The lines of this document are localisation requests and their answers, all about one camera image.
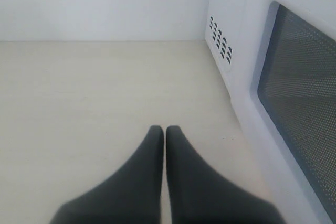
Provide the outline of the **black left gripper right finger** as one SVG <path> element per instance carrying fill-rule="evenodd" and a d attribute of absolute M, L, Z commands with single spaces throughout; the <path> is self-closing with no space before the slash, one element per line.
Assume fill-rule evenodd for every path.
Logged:
<path fill-rule="evenodd" d="M 177 125 L 166 129 L 166 173 L 173 223 L 284 223 L 273 204 L 207 164 Z"/>

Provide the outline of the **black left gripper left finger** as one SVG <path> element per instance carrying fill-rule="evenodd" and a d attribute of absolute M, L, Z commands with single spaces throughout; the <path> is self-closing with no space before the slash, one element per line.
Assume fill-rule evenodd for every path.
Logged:
<path fill-rule="evenodd" d="M 112 176 L 63 204 L 51 223 L 160 223 L 163 151 L 163 130 L 153 125 Z"/>

